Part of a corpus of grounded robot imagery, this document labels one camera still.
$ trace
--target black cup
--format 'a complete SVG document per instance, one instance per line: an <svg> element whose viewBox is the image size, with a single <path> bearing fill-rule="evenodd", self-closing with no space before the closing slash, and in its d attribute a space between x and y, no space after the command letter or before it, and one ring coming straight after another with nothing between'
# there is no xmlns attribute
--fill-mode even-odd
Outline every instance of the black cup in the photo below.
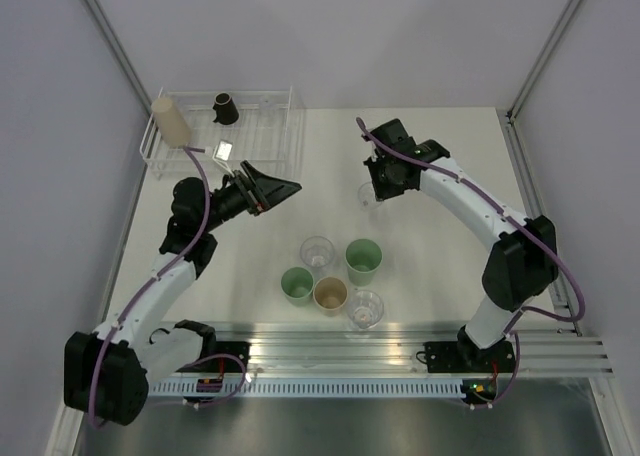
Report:
<svg viewBox="0 0 640 456"><path fill-rule="evenodd" d="M229 93L220 93L216 96L213 110L216 112L216 119L213 122L225 126L235 123L240 117L238 108Z"/></svg>

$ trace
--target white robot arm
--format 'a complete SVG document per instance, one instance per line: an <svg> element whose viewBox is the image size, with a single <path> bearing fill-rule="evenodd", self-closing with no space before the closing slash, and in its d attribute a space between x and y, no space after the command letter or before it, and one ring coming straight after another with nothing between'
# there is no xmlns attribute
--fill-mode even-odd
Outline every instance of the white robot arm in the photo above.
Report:
<svg viewBox="0 0 640 456"><path fill-rule="evenodd" d="M241 166L244 172L225 175L222 187L207 193L208 214L202 180L186 178L176 184L173 216L151 279L125 308L109 314L91 334L76 332L67 341L67 406L129 424L142 410L151 385L215 354L212 327L181 321L173 328L158 329L163 317L211 261L217 242L210 231L244 211L262 214L302 189L297 183L264 175L246 161ZM92 390L95 374L98 379Z"/></svg>
<svg viewBox="0 0 640 456"><path fill-rule="evenodd" d="M504 339L514 313L558 276L555 263L505 218L507 215L513 218L555 252L553 223L544 216L529 219L493 198L464 173L449 151L433 140L416 144L398 119L371 131L364 128L362 121L358 124L363 138L374 143L374 152L364 164L378 200L399 196L409 189L419 190L451 211L489 252L482 276L485 297L473 318L458 333L458 352L472 367L474 361L486 356ZM436 166L441 171L425 169L408 160L431 168ZM498 214L496 207L503 214Z"/></svg>
<svg viewBox="0 0 640 456"><path fill-rule="evenodd" d="M462 168L453 158L438 160L438 166L456 174L464 175ZM508 234L513 227L504 221L493 208L469 187L458 184L455 180L442 176L435 171L422 171L420 175L420 191L430 196L447 208L453 215L467 226L480 240L488 252L500 241L501 234ZM512 210L498 202L509 215L521 225L526 224L524 214ZM504 330L513 318L511 311L500 308L485 295L476 314L467 323L467 336L479 349L487 349L504 337Z"/></svg>

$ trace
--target metal floor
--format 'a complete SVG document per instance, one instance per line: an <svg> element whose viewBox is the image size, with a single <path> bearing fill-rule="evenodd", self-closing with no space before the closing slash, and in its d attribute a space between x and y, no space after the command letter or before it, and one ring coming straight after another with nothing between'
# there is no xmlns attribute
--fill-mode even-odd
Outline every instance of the metal floor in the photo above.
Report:
<svg viewBox="0 0 640 456"><path fill-rule="evenodd" d="M237 399L84 428L76 455L610 455L586 380L520 380L493 410L433 399Z"/></svg>

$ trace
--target clear acrylic rack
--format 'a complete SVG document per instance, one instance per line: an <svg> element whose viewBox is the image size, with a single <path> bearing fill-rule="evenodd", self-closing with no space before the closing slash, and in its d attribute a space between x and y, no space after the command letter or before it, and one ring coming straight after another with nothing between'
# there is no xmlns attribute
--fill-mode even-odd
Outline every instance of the clear acrylic rack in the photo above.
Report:
<svg viewBox="0 0 640 456"><path fill-rule="evenodd" d="M227 164L239 169L247 160L259 171L279 178L296 180L304 135L304 107L293 88L289 91L226 91L231 94L240 117L229 126L214 123L213 102L220 91L161 91L172 98L192 129L192 147L233 145ZM170 148L160 135L153 116L145 130L140 154L157 178L165 174L191 174L195 169L184 151ZM200 157L207 173L220 171L210 158Z"/></svg>

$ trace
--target metal corner post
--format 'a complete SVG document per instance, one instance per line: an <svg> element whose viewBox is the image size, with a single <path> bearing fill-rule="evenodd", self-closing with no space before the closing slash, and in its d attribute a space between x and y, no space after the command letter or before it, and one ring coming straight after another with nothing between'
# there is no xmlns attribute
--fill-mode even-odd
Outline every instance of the metal corner post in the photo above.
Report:
<svg viewBox="0 0 640 456"><path fill-rule="evenodd" d="M522 112L522 108L524 107L529 95L533 91L538 82L538 79L544 72L547 64L555 54L559 44L564 39L567 34L567 30L571 26L571 23L575 19L578 11L583 6L583 3L586 0L569 0L565 5L560 17L556 21L551 33L549 34L547 40L542 47L542 50L538 54L533 67L527 74L520 91L518 91L518 95L515 100L511 104L507 115L509 119L515 119Z"/></svg>
<svg viewBox="0 0 640 456"><path fill-rule="evenodd" d="M142 108L147 114L150 114L150 106L151 106L151 98L147 94L138 74L136 73L135 68L129 61L129 57L127 53L124 51L118 36L116 35L111 23L107 19L107 16L100 5L98 0L80 0L84 7L86 8L89 16L95 23L100 35L104 39L105 43L107 43L107 47L109 51L113 55L116 63L122 70L123 74L127 78L131 89L133 89L138 101L142 105Z"/></svg>
<svg viewBox="0 0 640 456"><path fill-rule="evenodd" d="M500 128L504 135L507 151L511 158L511 163L516 175L518 188L522 194L525 210L528 215L536 217L545 213L544 203L535 183L535 178L531 170L531 164L527 158L526 148L517 129L516 121L509 118L507 111L497 111L500 121ZM551 286L551 301L556 313L562 316L574 314L573 298L569 296L569 286L563 275L561 275ZM578 324L574 324L576 332L581 334Z"/></svg>

